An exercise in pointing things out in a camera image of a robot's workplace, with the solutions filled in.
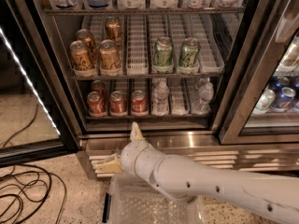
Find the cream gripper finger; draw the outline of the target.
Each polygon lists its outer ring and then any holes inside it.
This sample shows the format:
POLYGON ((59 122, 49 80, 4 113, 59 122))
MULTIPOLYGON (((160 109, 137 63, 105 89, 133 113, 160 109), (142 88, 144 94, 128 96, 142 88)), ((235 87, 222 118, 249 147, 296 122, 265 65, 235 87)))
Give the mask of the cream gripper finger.
POLYGON ((104 173, 121 173, 123 169, 121 167, 120 156, 118 154, 113 154, 106 157, 95 164, 95 169, 104 173))
POLYGON ((131 141, 138 141, 138 140, 143 140, 144 136, 139 128, 139 125, 137 122, 132 123, 132 130, 130 132, 130 140, 131 141))

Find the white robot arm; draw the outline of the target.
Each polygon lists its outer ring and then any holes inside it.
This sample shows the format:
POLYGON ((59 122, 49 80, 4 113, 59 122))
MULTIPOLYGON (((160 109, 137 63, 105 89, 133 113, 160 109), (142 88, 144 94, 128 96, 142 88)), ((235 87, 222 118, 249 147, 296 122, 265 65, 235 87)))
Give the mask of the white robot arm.
POLYGON ((99 171, 127 172, 177 204, 210 196, 279 224, 299 222, 299 178, 214 168, 190 158, 165 154, 132 124, 130 142, 121 154, 95 165, 99 171))

